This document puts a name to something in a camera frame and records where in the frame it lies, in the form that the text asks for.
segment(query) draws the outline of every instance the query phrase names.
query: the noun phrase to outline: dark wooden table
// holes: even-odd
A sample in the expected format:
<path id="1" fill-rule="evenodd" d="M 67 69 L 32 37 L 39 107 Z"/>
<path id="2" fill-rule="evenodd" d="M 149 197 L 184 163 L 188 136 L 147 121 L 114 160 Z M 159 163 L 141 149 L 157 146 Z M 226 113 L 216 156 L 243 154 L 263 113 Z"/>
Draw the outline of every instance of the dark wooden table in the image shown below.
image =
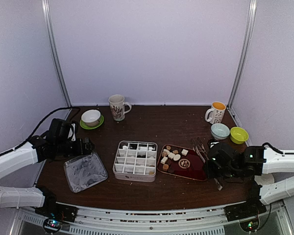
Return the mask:
<path id="1" fill-rule="evenodd" d="M 109 107 L 94 107 L 104 115 L 104 124 L 95 130 L 79 129 L 78 137 L 90 137 L 109 174 L 109 178 L 85 191 L 73 193 L 68 187 L 63 162 L 47 162 L 38 185 L 48 187 L 57 195 L 58 202 L 116 210 L 174 210 L 193 209 L 241 202 L 247 199 L 251 181 L 243 184 L 224 182 L 217 190 L 213 179 L 198 182 L 157 172 L 152 183 L 117 180 L 113 162 L 122 140 L 148 141 L 158 144 L 158 157 L 165 144 L 192 148 L 191 138 L 200 137 L 207 147 L 211 124 L 204 120 L 208 106 L 133 106 L 125 120 L 113 121 Z M 83 107 L 74 118 L 91 109 Z M 223 121 L 229 128 L 235 126 L 228 111 Z M 239 151 L 246 146 L 225 142 Z"/>

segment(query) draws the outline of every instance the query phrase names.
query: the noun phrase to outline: white bowl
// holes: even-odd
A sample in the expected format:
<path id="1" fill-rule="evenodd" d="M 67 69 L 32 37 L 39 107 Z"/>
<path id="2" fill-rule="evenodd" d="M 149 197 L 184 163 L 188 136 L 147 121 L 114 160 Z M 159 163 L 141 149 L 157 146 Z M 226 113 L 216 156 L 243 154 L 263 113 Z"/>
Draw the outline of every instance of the white bowl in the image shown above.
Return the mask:
<path id="1" fill-rule="evenodd" d="M 211 134 L 218 141 L 225 140 L 230 135 L 230 129 L 222 123 L 215 123 L 211 126 Z"/>
<path id="2" fill-rule="evenodd" d="M 96 126 L 99 124 L 101 113 L 96 109 L 91 109 L 82 114 L 82 121 L 87 126 Z"/>

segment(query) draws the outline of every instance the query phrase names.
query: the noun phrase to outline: mug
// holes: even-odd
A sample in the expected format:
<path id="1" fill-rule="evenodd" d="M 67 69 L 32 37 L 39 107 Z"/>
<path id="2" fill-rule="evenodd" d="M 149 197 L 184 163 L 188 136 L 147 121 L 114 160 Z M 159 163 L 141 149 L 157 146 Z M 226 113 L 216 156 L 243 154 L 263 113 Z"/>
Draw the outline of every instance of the mug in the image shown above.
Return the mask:
<path id="1" fill-rule="evenodd" d="M 115 94 L 109 97 L 110 109 L 115 121 L 122 121 L 127 114 L 132 109 L 132 105 L 125 102 L 125 97 L 120 94 Z M 125 111 L 125 105 L 129 107 L 129 110 Z"/>
<path id="2" fill-rule="evenodd" d="M 208 109 L 206 112 L 205 120 L 211 124 L 221 123 L 225 108 L 225 104 L 221 102 L 213 102 L 211 109 Z"/>

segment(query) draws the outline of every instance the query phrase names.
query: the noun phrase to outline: green plate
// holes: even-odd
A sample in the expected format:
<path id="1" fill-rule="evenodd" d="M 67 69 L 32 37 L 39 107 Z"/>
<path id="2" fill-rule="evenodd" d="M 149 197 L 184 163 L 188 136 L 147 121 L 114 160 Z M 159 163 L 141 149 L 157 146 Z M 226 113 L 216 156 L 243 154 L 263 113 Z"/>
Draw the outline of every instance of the green plate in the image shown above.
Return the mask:
<path id="1" fill-rule="evenodd" d="M 103 115 L 101 115 L 100 121 L 99 121 L 98 125 L 96 125 L 96 126 L 87 126 L 82 120 L 79 121 L 79 125 L 81 126 L 81 128 L 83 128 L 85 130 L 93 130 L 93 129 L 100 127 L 103 124 L 103 121 L 104 121 L 104 117 L 103 117 Z"/>

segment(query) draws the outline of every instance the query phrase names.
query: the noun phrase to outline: light blue bowl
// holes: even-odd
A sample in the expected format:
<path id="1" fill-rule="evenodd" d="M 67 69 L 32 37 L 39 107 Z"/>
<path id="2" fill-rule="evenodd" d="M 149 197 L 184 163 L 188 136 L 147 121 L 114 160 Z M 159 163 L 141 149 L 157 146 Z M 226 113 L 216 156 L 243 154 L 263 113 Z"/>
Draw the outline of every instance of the light blue bowl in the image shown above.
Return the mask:
<path id="1" fill-rule="evenodd" d="M 211 135 L 218 141 L 225 140 L 230 135 L 230 129 L 222 123 L 215 123 L 211 126 Z"/>

